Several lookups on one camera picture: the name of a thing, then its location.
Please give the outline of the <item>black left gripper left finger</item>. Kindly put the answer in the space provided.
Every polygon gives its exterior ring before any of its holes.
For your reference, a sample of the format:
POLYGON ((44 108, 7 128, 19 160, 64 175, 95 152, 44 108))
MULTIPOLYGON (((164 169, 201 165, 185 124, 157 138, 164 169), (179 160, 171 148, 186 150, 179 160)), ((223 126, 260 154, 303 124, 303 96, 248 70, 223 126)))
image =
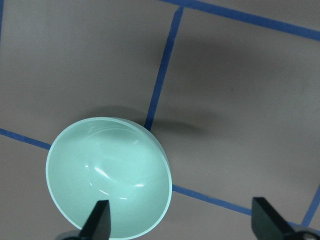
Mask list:
POLYGON ((110 203, 108 200, 99 200, 77 238, 79 240, 108 240, 110 234, 110 203))

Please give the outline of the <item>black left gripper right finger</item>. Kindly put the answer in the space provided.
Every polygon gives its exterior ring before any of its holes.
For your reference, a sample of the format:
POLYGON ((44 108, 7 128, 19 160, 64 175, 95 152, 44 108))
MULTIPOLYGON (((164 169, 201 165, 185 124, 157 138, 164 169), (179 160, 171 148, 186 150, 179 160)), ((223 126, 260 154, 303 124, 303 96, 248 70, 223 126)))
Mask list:
POLYGON ((253 197, 251 229, 258 240, 299 240, 300 235, 264 197, 253 197))

